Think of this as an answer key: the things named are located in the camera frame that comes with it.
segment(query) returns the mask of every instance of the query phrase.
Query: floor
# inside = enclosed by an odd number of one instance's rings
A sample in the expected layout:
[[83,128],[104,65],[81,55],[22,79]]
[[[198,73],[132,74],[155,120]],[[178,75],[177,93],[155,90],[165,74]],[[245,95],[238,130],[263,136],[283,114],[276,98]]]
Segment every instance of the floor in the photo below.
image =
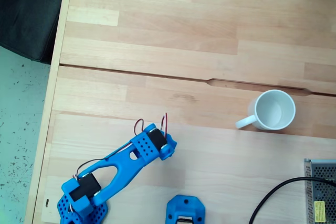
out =
[[24,222],[49,70],[0,47],[0,223]]

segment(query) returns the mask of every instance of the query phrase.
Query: blue 3d-printed part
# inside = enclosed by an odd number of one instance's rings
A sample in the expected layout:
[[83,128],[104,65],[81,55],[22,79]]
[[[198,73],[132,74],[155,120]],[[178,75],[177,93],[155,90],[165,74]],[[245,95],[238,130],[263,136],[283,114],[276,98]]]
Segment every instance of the blue 3d-printed part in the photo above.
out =
[[100,206],[92,205],[93,212],[85,218],[81,218],[78,213],[71,212],[69,208],[68,198],[66,195],[57,203],[57,209],[61,216],[60,224],[99,224],[105,217],[108,211],[106,202]]
[[176,224],[178,221],[204,224],[205,207],[202,202],[195,196],[176,195],[167,204],[165,224]]
[[[78,219],[80,221],[85,221],[87,217],[94,211],[95,206],[105,204],[108,199],[113,197],[116,193],[118,193],[125,186],[127,186],[131,182],[131,180],[138,174],[138,172],[147,164],[149,164],[158,157],[161,160],[165,160],[166,158],[173,155],[177,143],[172,139],[172,137],[167,134],[165,139],[166,144],[158,149],[157,147],[155,147],[154,143],[149,137],[151,134],[153,134],[153,132],[156,133],[156,135],[158,133],[158,129],[155,127],[155,124],[151,124],[146,127],[143,132],[135,136],[128,143],[121,147],[126,147],[131,143],[127,148],[121,150],[120,152],[112,152],[102,160],[83,170],[78,175],[78,179],[81,179],[100,168],[109,166],[114,166],[117,168],[117,173],[113,178],[112,182],[107,187],[102,188],[101,190],[96,192],[93,197],[88,198],[88,196],[84,195],[74,201],[70,196],[70,193],[79,187],[78,181],[74,178],[70,179],[62,185],[62,191],[64,192],[63,200],[66,199],[68,201],[67,205],[71,203],[72,208],[76,215],[79,217]],[[132,152],[135,154],[136,160],[131,159],[130,154]],[[65,216],[65,218],[68,217],[69,219],[70,216],[73,219],[71,214]]]

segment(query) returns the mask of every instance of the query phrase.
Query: robotic arm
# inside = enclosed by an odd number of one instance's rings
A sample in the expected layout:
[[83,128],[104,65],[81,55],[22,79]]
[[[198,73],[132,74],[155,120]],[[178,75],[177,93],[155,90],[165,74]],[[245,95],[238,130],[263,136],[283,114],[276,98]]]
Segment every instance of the robotic arm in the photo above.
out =
[[[172,156],[176,145],[155,124],[146,127],[125,145],[62,185],[64,195],[57,205],[61,223],[100,223],[108,211],[106,201],[127,186],[147,164],[158,157],[165,160]],[[131,159],[132,152],[136,160]],[[92,172],[108,166],[115,166],[118,171],[112,182],[101,188]]]

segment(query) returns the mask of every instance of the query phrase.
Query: sticker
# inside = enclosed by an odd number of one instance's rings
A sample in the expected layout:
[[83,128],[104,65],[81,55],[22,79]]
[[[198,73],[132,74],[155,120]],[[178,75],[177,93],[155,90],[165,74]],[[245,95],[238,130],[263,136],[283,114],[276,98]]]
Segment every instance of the sticker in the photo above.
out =
[[325,222],[325,204],[324,201],[314,201],[315,222]]

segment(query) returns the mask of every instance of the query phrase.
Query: dark fabric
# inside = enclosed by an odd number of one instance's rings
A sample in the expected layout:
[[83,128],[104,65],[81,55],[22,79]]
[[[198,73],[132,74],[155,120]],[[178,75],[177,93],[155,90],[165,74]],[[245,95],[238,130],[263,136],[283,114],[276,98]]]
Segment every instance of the dark fabric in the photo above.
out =
[[0,46],[51,62],[61,0],[0,0]]

